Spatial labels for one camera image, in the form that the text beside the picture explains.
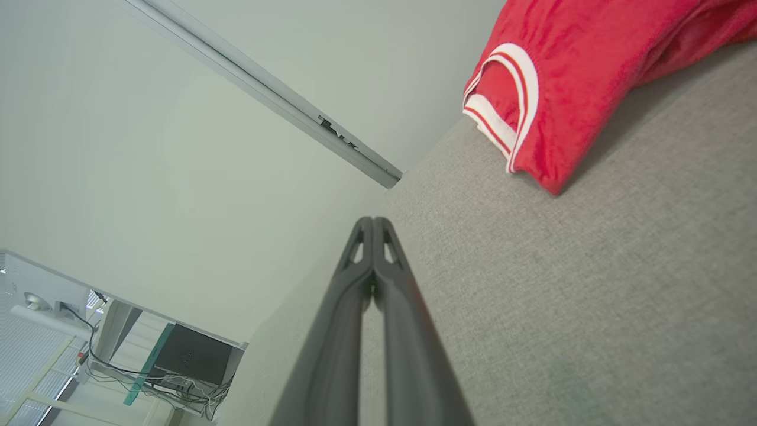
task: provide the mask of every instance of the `gray fabric surface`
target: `gray fabric surface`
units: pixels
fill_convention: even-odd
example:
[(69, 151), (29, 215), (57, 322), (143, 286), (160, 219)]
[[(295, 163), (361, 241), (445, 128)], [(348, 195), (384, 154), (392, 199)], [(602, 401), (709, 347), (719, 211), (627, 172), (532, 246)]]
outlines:
[(634, 91), (559, 198), (468, 118), (389, 191), (478, 424), (757, 424), (755, 70), (737, 46)]

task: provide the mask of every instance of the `black cable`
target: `black cable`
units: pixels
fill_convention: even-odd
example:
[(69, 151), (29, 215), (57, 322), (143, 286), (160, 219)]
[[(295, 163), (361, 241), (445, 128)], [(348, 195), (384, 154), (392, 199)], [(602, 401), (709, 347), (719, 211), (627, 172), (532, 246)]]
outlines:
[[(132, 371), (132, 370), (126, 370), (126, 369), (124, 369), (124, 368), (118, 368), (118, 367), (116, 367), (115, 365), (112, 365), (112, 364), (111, 364), (111, 363), (109, 363), (109, 362), (105, 362), (105, 361), (103, 361), (103, 360), (102, 360), (102, 359), (100, 359), (100, 358), (99, 358), (99, 357), (98, 357), (97, 355), (95, 355), (95, 351), (94, 351), (94, 349), (92, 348), (92, 341), (93, 341), (93, 340), (95, 339), (95, 327), (94, 327), (94, 326), (93, 326), (92, 324), (90, 324), (90, 323), (89, 323), (89, 321), (87, 321), (86, 319), (84, 319), (84, 318), (80, 317), (80, 316), (79, 316), (79, 314), (77, 314), (76, 312), (74, 312), (74, 311), (73, 311), (73, 310), (72, 310), (71, 308), (69, 308), (68, 306), (66, 306), (66, 305), (62, 305), (62, 307), (63, 307), (64, 309), (68, 310), (69, 312), (71, 312), (71, 313), (73, 314), (73, 316), (77, 317), (77, 318), (78, 318), (78, 319), (79, 319), (79, 320), (80, 320), (81, 322), (83, 322), (84, 324), (87, 324), (87, 326), (89, 326), (89, 329), (90, 329), (90, 331), (91, 331), (91, 333), (90, 333), (90, 335), (89, 335), (89, 354), (90, 354), (90, 355), (92, 355), (92, 358), (96, 359), (96, 360), (97, 360), (98, 362), (100, 362), (101, 364), (105, 365), (106, 367), (112, 368), (112, 369), (114, 369), (114, 370), (116, 370), (116, 371), (121, 371), (121, 372), (123, 372), (123, 373), (130, 373), (130, 374), (139, 374), (139, 375), (145, 375), (145, 376), (148, 376), (148, 378), (150, 378), (150, 377), (149, 377), (149, 375), (150, 375), (150, 371), (147, 371), (147, 372), (144, 372), (144, 371)], [(89, 364), (86, 364), (86, 367), (87, 367), (87, 370), (88, 370), (88, 371), (87, 371), (87, 374), (88, 374), (88, 375), (89, 375), (90, 377), (92, 377), (92, 378), (93, 378), (93, 379), (94, 379), (95, 381), (97, 381), (97, 382), (100, 382), (100, 383), (113, 383), (114, 381), (116, 381), (116, 382), (118, 382), (118, 384), (120, 384), (120, 385), (121, 385), (121, 387), (123, 387), (123, 389), (124, 389), (124, 390), (126, 390), (126, 391), (128, 391), (128, 392), (130, 392), (130, 393), (133, 393), (133, 392), (137, 392), (137, 393), (140, 393), (140, 392), (142, 392), (142, 393), (144, 393), (145, 395), (148, 395), (148, 394), (147, 394), (147, 393), (146, 393), (146, 392), (145, 392), (144, 390), (137, 390), (137, 391), (134, 391), (134, 390), (131, 390), (131, 389), (129, 389), (128, 387), (126, 387), (126, 385), (124, 384), (124, 382), (122, 382), (121, 380), (119, 380), (119, 379), (118, 379), (118, 378), (116, 378), (116, 377), (111, 377), (111, 378), (113, 379), (112, 381), (100, 381), (100, 380), (98, 380), (98, 379), (96, 378), (95, 374), (93, 374), (93, 373), (92, 373), (92, 370), (90, 370), (90, 369), (89, 369)], [(183, 376), (182, 376), (181, 374), (168, 373), (168, 374), (165, 374), (165, 375), (164, 375), (163, 377), (155, 377), (155, 378), (164, 378), (164, 377), (166, 377), (166, 376), (179, 376), (179, 377), (183, 377)], [(210, 393), (208, 394), (207, 398), (199, 398), (199, 397), (198, 397), (198, 398), (195, 398), (195, 399), (191, 399), (191, 398), (186, 398), (186, 397), (184, 397), (184, 396), (181, 396), (181, 395), (176, 395), (177, 399), (179, 399), (179, 400), (181, 400), (181, 401), (183, 401), (183, 402), (187, 402), (187, 403), (186, 403), (186, 404), (185, 404), (184, 406), (182, 406), (182, 407), (179, 407), (179, 408), (176, 408), (176, 406), (175, 406), (175, 405), (173, 405), (173, 402), (171, 402), (171, 400), (170, 400), (170, 399), (168, 399), (168, 398), (166, 398), (166, 397), (162, 397), (162, 396), (160, 396), (160, 395), (159, 395), (159, 393), (162, 393), (162, 394), (164, 394), (164, 395), (169, 395), (168, 393), (165, 393), (165, 392), (163, 392), (163, 391), (160, 391), (160, 390), (157, 390), (157, 389), (155, 389), (155, 388), (154, 388), (154, 387), (152, 386), (152, 384), (143, 384), (143, 386), (145, 386), (145, 385), (146, 385), (147, 387), (149, 387), (149, 388), (150, 388), (150, 389), (151, 389), (151, 390), (152, 390), (152, 391), (154, 392), (154, 395), (153, 395), (153, 396), (159, 397), (159, 398), (161, 398), (161, 399), (163, 399), (163, 400), (167, 401), (167, 402), (168, 402), (169, 404), (171, 404), (171, 406), (172, 406), (172, 407), (173, 407), (173, 409), (175, 409), (175, 410), (178, 410), (178, 409), (185, 409), (185, 408), (187, 408), (187, 407), (189, 406), (189, 404), (192, 404), (192, 403), (205, 403), (205, 402), (207, 401), (207, 402), (206, 402), (205, 404), (203, 404), (203, 409), (202, 409), (202, 411), (200, 412), (200, 415), (201, 415), (201, 416), (203, 416), (203, 417), (205, 417), (206, 419), (208, 419), (208, 420), (211, 420), (211, 421), (212, 421), (213, 417), (215, 417), (215, 415), (216, 415), (216, 410), (218, 409), (218, 405), (220, 405), (220, 403), (221, 403), (221, 402), (223, 402), (223, 400), (224, 400), (224, 399), (226, 398), (226, 395), (227, 395), (227, 394), (229, 393), (229, 387), (231, 386), (231, 382), (232, 382), (232, 379), (233, 379), (233, 378), (234, 378), (234, 376), (232, 376), (232, 377), (231, 377), (231, 378), (229, 379), (229, 381), (227, 381), (226, 383), (224, 383), (224, 384), (221, 384), (221, 385), (220, 385), (220, 386), (218, 386), (218, 387), (217, 387), (216, 389), (212, 390), (212, 391), (211, 391), (211, 392), (210, 392)], [(214, 394), (215, 394), (216, 392), (218, 392), (219, 390), (220, 390), (221, 392), (220, 392), (220, 393), (219, 393), (219, 394), (218, 394), (217, 396), (214, 396)], [(212, 413), (212, 415), (211, 415), (211, 416), (210, 416), (210, 417), (208, 418), (208, 417), (207, 417), (207, 414), (208, 414), (208, 412), (210, 411), (210, 401), (214, 401), (214, 402), (215, 402), (215, 407), (213, 408), (213, 413)]]
[[(73, 314), (73, 316), (77, 317), (81, 322), (83, 322), (84, 324), (87, 324), (87, 326), (89, 326), (90, 330), (92, 331), (89, 334), (89, 354), (92, 355), (92, 357), (94, 359), (96, 359), (98, 362), (100, 362), (102, 365), (105, 365), (106, 367), (112, 368), (112, 369), (117, 370), (117, 371), (121, 371), (122, 373), (138, 374), (140, 376), (144, 375), (144, 376), (148, 376), (147, 378), (162, 378), (162, 377), (149, 377), (150, 376), (150, 371), (147, 371), (147, 372), (145, 372), (145, 371), (133, 371), (133, 370), (126, 370), (126, 369), (123, 369), (123, 368), (118, 368), (115, 365), (112, 365), (111, 363), (105, 362), (102, 359), (100, 359), (100, 357), (98, 357), (97, 355), (95, 355), (95, 350), (92, 349), (92, 341), (95, 339), (95, 326), (93, 326), (92, 324), (90, 324), (89, 321), (87, 321), (86, 319), (80, 317), (79, 314), (75, 313), (67, 305), (62, 305), (61, 307), (63, 309), (66, 309), (67, 311), (71, 312)], [(181, 374), (174, 374), (174, 373), (168, 373), (168, 374), (166, 374), (166, 376), (180, 376), (180, 375)]]

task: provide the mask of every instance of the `red garment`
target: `red garment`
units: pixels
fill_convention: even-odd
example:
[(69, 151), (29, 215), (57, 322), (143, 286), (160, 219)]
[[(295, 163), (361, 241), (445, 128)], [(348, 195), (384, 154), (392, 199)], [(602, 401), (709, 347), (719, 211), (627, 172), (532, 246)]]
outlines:
[(557, 195), (631, 88), (754, 38), (757, 0), (508, 0), (463, 112)]

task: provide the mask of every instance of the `white striped trim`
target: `white striped trim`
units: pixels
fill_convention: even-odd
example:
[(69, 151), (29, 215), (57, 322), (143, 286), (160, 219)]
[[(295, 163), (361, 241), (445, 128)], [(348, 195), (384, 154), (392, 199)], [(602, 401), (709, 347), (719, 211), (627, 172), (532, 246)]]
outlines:
[[(539, 77), (536, 73), (534, 62), (522, 47), (512, 43), (504, 43), (496, 47), (495, 50), (489, 54), (486, 61), (481, 64), (481, 67), (478, 69), (478, 74), (476, 74), (476, 77), (471, 81), (465, 91), (463, 99), (464, 106), (468, 106), (469, 97), (472, 97), (470, 96), (470, 93), (478, 85), (478, 82), (481, 81), (481, 73), (484, 70), (484, 66), (491, 61), (499, 62), (510, 72), (512, 78), (516, 82), (516, 89), (518, 91), (518, 129), (516, 131), (515, 144), (511, 148), (511, 154), (507, 162), (507, 171), (515, 173), (516, 170), (513, 165), (515, 164), (516, 156), (518, 155), (518, 152), (523, 145), (523, 141), (528, 135), (528, 131), (531, 129), (531, 125), (534, 123), (534, 118), (536, 117), (539, 102)], [(480, 100), (476, 102), (479, 104), (479, 108), (486, 109), (486, 106), (488, 106), (492, 111), (494, 110), (488, 100), (485, 102), (486, 105)], [(512, 132), (512, 128), (508, 126), (496, 112), (494, 112), (494, 115), (499, 118), (499, 121), (490, 121), (487, 115), (484, 115), (482, 111), (476, 108), (472, 109), (475, 109), (481, 114), (481, 116), (487, 121), (488, 127), (491, 128), (503, 142), (505, 141), (503, 136), (509, 135), (509, 132)], [(490, 132), (487, 131), (484, 132), (484, 134), (487, 134), (489, 139), (493, 139), (490, 137), (493, 136)]]
[[(478, 93), (470, 95), (463, 109), (463, 114), (475, 120), (478, 123), (478, 129), (489, 138), (507, 160), (510, 160), (510, 152), (516, 144), (517, 134), (505, 120), (500, 118), (500, 115), (485, 96)], [(497, 133), (496, 136), (492, 134), (490, 128)]]

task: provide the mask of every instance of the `electrical wire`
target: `electrical wire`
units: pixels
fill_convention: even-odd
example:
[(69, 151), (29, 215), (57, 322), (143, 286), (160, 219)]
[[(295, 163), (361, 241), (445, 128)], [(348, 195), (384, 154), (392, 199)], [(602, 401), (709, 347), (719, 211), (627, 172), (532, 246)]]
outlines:
[[(89, 355), (91, 355), (93, 358), (95, 358), (99, 363), (101, 363), (102, 365), (104, 365), (104, 366), (106, 366), (108, 368), (112, 368), (112, 369), (114, 369), (116, 371), (120, 371), (122, 373), (137, 374), (137, 375), (140, 375), (140, 376), (149, 376), (150, 375), (150, 371), (126, 370), (124, 368), (118, 368), (115, 365), (112, 365), (111, 363), (105, 362), (102, 359), (100, 359), (100, 357), (98, 357), (97, 355), (95, 355), (95, 350), (92, 349), (92, 341), (95, 339), (95, 326), (93, 326), (92, 324), (90, 324), (89, 321), (87, 321), (86, 319), (80, 317), (79, 314), (75, 313), (67, 305), (62, 305), (61, 307), (63, 309), (66, 309), (67, 311), (71, 312), (73, 314), (73, 316), (77, 317), (81, 322), (83, 322), (84, 324), (87, 324), (87, 326), (89, 326), (89, 328), (91, 330), (91, 333), (89, 334)], [(181, 376), (181, 374), (168, 373), (168, 374), (165, 374), (165, 376)], [(161, 376), (161, 377), (146, 377), (146, 378), (147, 379), (161, 379), (161, 378), (163, 378), (165, 376)]]
[[(81, 322), (83, 322), (84, 324), (87, 324), (87, 326), (89, 326), (90, 331), (91, 331), (91, 333), (89, 335), (89, 355), (91, 355), (92, 358), (94, 358), (97, 362), (101, 363), (102, 365), (104, 365), (104, 366), (106, 366), (108, 368), (111, 368), (113, 370), (120, 371), (120, 372), (123, 372), (123, 373), (130, 373), (130, 374), (138, 374), (138, 375), (149, 376), (150, 371), (145, 372), (145, 371), (126, 370), (124, 368), (118, 368), (115, 365), (112, 365), (111, 363), (105, 362), (102, 359), (100, 359), (97, 355), (95, 355), (95, 351), (92, 348), (92, 341), (95, 339), (95, 326), (93, 326), (92, 324), (90, 324), (84, 318), (80, 317), (79, 314), (77, 314), (76, 312), (74, 312), (68, 306), (63, 305), (62, 307), (64, 309), (68, 310), (69, 312), (71, 312), (73, 314), (73, 316), (77, 317)], [(89, 361), (85, 362), (85, 364), (86, 364), (86, 370), (87, 370), (86, 373), (87, 373), (87, 375), (89, 375), (90, 377), (92, 377), (92, 379), (94, 379), (95, 381), (100, 382), (100, 383), (113, 383), (113, 382), (117, 382), (118, 384), (121, 385), (121, 387), (123, 387), (124, 390), (127, 390), (130, 393), (137, 392), (137, 393), (144, 393), (145, 395), (149, 395), (149, 396), (159, 397), (159, 398), (167, 401), (169, 404), (171, 404), (171, 406), (175, 410), (186, 409), (186, 408), (188, 408), (188, 406), (190, 404), (193, 404), (193, 403), (203, 403), (203, 409), (200, 412), (200, 415), (203, 416), (203, 417), (205, 417), (207, 420), (211, 420), (211, 421), (212, 421), (213, 417), (215, 417), (215, 415), (216, 415), (216, 410), (218, 409), (218, 405), (220, 405), (220, 403), (228, 395), (228, 393), (229, 393), (229, 387), (231, 386), (232, 379), (234, 378), (234, 376), (232, 376), (229, 379), (229, 381), (227, 381), (224, 384), (221, 384), (220, 386), (218, 386), (214, 390), (210, 391), (210, 394), (207, 394), (207, 393), (205, 393), (204, 389), (202, 389), (199, 386), (197, 386), (197, 384), (195, 383), (195, 381), (193, 381), (192, 379), (190, 379), (188, 377), (184, 377), (181, 374), (167, 373), (167, 374), (165, 374), (164, 376), (161, 376), (161, 377), (146, 377), (146, 379), (164, 379), (165, 377), (171, 377), (171, 376), (181, 377), (186, 382), (189, 382), (192, 385), (190, 386), (190, 388), (188, 388), (187, 391), (183, 391), (183, 390), (182, 391), (178, 391), (177, 390), (177, 392), (182, 392), (182, 393), (186, 393), (186, 395), (191, 395), (189, 393), (189, 391), (192, 390), (192, 387), (195, 387), (198, 390), (200, 390), (200, 392), (202, 392), (204, 398), (188, 398), (188, 397), (185, 397), (183, 395), (175, 395), (175, 394), (171, 394), (171, 393), (166, 393), (166, 392), (163, 392), (161, 390), (155, 389), (155, 387), (152, 384), (143, 384), (143, 386), (149, 387), (151, 389), (151, 391), (153, 392), (153, 395), (150, 395), (144, 389), (140, 389), (140, 390), (137, 390), (137, 391), (129, 389), (128, 387), (126, 387), (126, 385), (124, 384), (124, 382), (122, 380), (120, 380), (120, 379), (118, 379), (116, 377), (102, 377), (102, 376), (98, 376), (98, 375), (96, 375), (96, 374), (94, 374), (92, 372), (92, 369), (89, 367)], [(109, 380), (109, 381), (99, 380), (99, 379), (108, 379), (108, 378), (113, 379), (113, 380)], [(186, 404), (184, 406), (176, 407), (173, 404), (173, 402), (171, 401), (170, 397), (161, 396), (161, 394), (168, 395), (170, 397), (176, 397), (178, 400), (180, 400), (182, 402), (185, 402)], [(210, 406), (213, 404), (213, 402), (215, 402), (215, 406), (213, 408), (212, 414), (210, 414)]]

